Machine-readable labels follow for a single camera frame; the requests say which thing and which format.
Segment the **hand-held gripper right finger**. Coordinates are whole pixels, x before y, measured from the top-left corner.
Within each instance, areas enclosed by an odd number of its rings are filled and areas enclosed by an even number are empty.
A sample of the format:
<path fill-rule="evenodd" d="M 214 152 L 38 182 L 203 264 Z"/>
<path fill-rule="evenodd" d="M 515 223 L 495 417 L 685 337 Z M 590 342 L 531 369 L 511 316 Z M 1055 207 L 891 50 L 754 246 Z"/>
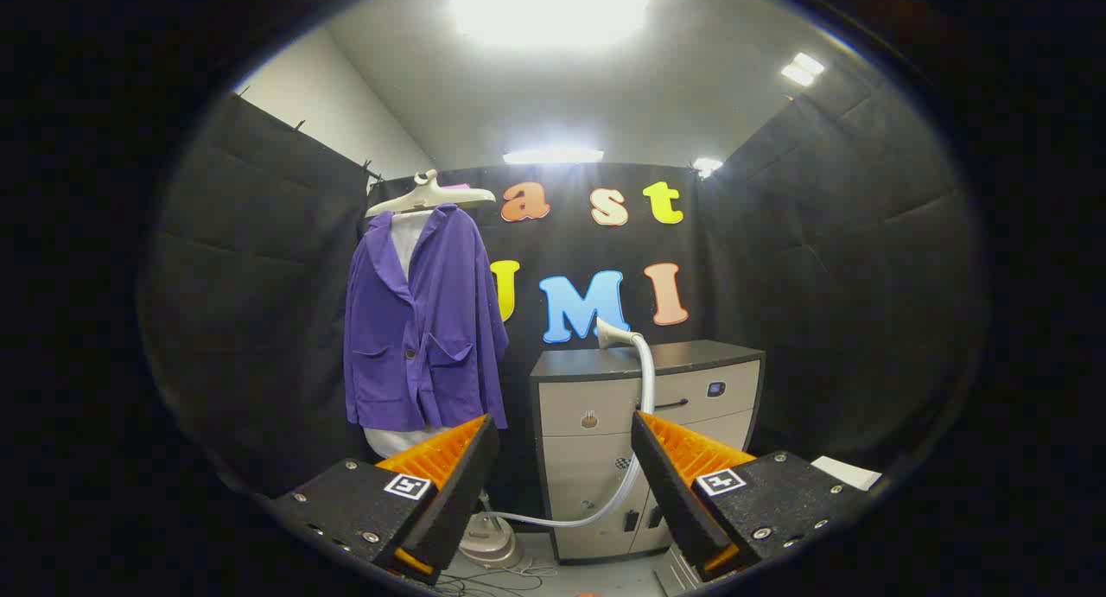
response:
<path fill-rule="evenodd" d="M 786 556 L 849 526 L 872 502 L 869 491 L 799 455 L 754 458 L 641 410 L 632 417 L 632 451 L 703 582 Z"/>

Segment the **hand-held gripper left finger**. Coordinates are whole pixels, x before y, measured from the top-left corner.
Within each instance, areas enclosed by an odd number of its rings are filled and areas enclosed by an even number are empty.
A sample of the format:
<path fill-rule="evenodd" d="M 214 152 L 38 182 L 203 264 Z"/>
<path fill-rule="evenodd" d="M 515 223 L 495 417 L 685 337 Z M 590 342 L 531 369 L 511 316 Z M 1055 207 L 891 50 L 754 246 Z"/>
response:
<path fill-rule="evenodd" d="M 379 463 L 347 458 L 268 512 L 293 535 L 371 577 L 431 587 L 453 561 L 500 448 L 493 416 Z"/>

